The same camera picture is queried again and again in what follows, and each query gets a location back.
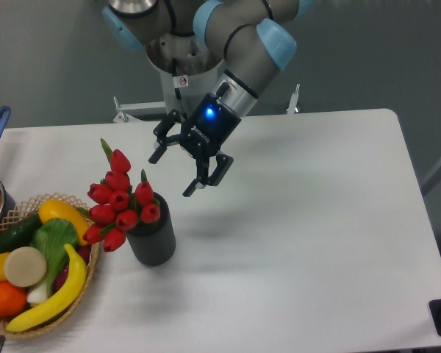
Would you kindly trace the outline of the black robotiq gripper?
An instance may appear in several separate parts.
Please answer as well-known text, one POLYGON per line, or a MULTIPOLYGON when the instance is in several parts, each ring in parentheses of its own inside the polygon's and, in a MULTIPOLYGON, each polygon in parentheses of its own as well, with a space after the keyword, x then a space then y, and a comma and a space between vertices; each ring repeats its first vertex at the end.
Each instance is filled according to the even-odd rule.
POLYGON ((182 195, 190 197, 198 189, 218 186, 234 162, 233 157, 218 151, 240 122, 239 116, 207 93, 186 121, 178 110, 171 110, 158 123, 153 130, 156 136, 155 151, 148 162, 156 164, 169 146, 180 144, 196 159, 196 178, 182 195), (181 126, 180 133, 168 136, 177 124, 181 126), (216 167, 209 174, 209 158, 214 155, 216 167))

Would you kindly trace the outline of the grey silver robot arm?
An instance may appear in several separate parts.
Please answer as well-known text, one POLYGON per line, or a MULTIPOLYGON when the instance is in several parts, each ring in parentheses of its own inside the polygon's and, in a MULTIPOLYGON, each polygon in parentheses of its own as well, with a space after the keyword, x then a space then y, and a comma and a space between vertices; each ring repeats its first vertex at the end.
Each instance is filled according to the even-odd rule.
POLYGON ((145 49, 159 71, 166 116, 154 129, 157 163, 178 145, 196 161, 184 191, 218 185, 233 159, 221 150, 297 44, 284 24, 310 1, 109 1, 106 25, 126 49, 145 49))

